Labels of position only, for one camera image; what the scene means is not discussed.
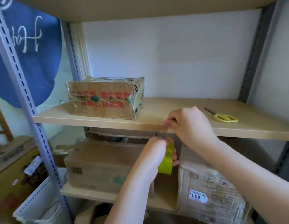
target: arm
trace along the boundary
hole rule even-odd
[[[169,140],[157,137],[149,140],[125,180],[105,224],[143,223],[150,184],[157,175]],[[176,159],[174,153],[173,165],[179,164]]]
[[[223,174],[266,222],[289,224],[289,183],[220,141],[196,107],[170,113],[165,125]]]

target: hand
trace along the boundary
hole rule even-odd
[[[150,179],[153,181],[158,172],[158,166],[162,162],[166,146],[170,143],[171,138],[159,139],[158,137],[152,137],[149,139],[146,146],[143,148],[139,158],[137,159],[135,166],[137,168],[143,168],[150,175]],[[172,155],[173,166],[178,165],[180,162],[177,160],[176,149]]]
[[[217,140],[207,117],[197,107],[172,111],[164,125],[170,126],[181,141],[194,151]]]

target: yellow scissors handle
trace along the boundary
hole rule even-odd
[[[214,115],[214,120],[219,121],[219,122],[238,122],[238,119],[230,116],[230,115],[223,115],[220,113],[215,113]]]

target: shelf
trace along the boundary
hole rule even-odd
[[[98,117],[72,116],[69,103],[64,103],[33,116],[35,123],[114,128],[124,130],[169,132],[173,130],[162,126],[168,114],[183,107],[197,106],[208,118],[217,136],[273,139],[289,141],[289,126],[258,109],[236,100],[190,99],[190,98],[144,98],[144,107],[137,120],[110,119]],[[235,123],[221,123],[204,107],[239,119]]]
[[[178,193],[178,167],[173,169],[172,175],[158,174],[154,181],[155,198],[148,198],[147,209],[176,213]],[[117,194],[94,191],[90,189],[74,188],[67,182],[60,193],[87,200],[114,203]]]
[[[187,15],[260,8],[276,0],[16,0],[65,22]]]

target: barcode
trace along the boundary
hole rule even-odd
[[[74,174],[83,174],[82,168],[80,167],[71,167],[72,173]]]

